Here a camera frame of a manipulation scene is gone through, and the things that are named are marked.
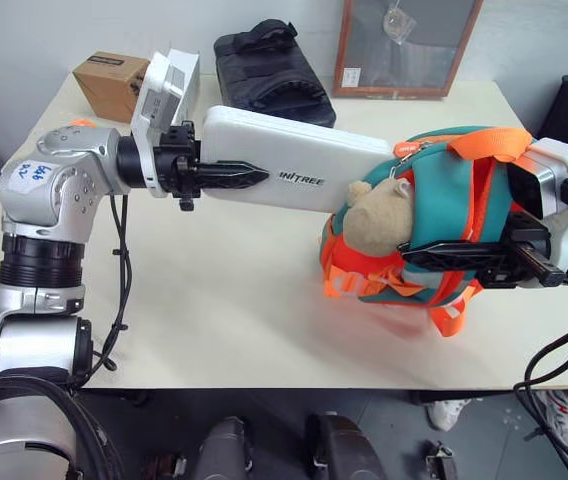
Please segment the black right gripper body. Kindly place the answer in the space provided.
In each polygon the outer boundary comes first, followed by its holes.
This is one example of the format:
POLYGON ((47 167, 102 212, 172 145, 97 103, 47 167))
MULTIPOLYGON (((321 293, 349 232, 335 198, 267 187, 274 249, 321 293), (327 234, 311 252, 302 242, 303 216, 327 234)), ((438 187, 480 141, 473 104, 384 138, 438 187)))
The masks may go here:
POLYGON ((550 240, 550 231, 537 219, 511 212, 498 243, 500 259, 478 271, 477 280, 488 289, 560 286, 566 273, 550 261, 550 240))

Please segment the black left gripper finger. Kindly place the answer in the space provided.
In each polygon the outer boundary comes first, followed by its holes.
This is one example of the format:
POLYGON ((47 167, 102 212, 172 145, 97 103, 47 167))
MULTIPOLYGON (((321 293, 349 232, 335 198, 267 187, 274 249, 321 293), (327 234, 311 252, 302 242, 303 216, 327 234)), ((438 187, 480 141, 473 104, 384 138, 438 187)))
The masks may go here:
POLYGON ((200 163, 197 185, 201 189, 246 189, 269 178, 267 170, 244 161, 200 163))

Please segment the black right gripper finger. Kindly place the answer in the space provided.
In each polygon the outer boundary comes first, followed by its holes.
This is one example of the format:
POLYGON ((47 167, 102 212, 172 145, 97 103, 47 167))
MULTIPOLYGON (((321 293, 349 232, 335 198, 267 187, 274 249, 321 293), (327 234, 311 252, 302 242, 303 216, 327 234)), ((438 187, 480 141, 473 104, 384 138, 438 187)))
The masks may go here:
POLYGON ((431 242, 421 247, 403 245, 400 253, 503 253, 504 245, 499 242, 476 243, 476 242, 431 242))
POLYGON ((448 255, 431 253, 403 254, 402 259, 416 267, 432 271, 476 271, 490 265, 490 257, 486 255, 448 255))

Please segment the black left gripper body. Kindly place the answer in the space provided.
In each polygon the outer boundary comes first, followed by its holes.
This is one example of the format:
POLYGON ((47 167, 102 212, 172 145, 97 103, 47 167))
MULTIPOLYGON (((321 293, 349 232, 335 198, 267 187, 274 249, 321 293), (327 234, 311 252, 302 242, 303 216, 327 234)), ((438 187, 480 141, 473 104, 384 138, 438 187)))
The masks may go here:
POLYGON ((201 195, 196 185, 200 142, 195 138, 195 124, 183 120, 162 133, 155 147, 155 169, 162 189, 178 200, 182 211, 193 211, 194 200, 201 195))

